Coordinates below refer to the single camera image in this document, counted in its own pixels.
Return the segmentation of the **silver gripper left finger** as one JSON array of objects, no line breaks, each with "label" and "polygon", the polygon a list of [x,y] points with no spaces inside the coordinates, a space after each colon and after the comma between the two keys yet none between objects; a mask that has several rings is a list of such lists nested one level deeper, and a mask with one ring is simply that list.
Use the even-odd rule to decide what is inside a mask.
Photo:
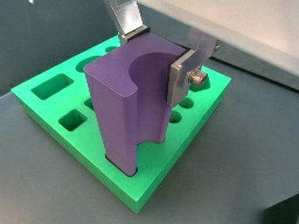
[{"label": "silver gripper left finger", "polygon": [[145,25],[137,0],[103,0],[113,17],[121,44],[137,38],[150,28]]}]

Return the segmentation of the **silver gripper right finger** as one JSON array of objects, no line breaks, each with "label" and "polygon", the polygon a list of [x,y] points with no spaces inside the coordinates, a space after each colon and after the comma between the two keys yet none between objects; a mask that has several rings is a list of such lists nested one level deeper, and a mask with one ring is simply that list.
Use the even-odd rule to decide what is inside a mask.
[{"label": "silver gripper right finger", "polygon": [[175,107],[189,94],[190,85],[202,86],[209,75],[202,71],[203,62],[219,48],[219,39],[199,30],[191,30],[185,52],[170,65],[167,102]]}]

